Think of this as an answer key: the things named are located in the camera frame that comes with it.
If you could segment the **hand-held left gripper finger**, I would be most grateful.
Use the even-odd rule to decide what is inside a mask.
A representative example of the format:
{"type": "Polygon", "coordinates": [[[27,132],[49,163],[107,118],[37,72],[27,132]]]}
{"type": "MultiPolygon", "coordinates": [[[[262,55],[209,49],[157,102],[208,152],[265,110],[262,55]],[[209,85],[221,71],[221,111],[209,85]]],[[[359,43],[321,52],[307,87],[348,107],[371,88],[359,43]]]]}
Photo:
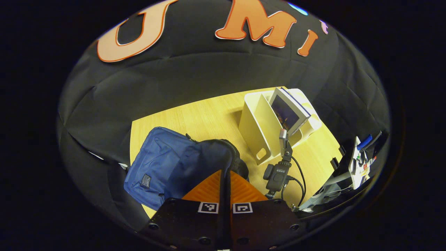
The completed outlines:
{"type": "Polygon", "coordinates": [[[139,232],[165,250],[218,250],[225,246],[226,225],[221,170],[183,198],[168,198],[139,232]]]}
{"type": "Polygon", "coordinates": [[[279,250],[307,232],[307,222],[282,199],[267,199],[230,171],[228,230],[232,250],[279,250]]]}

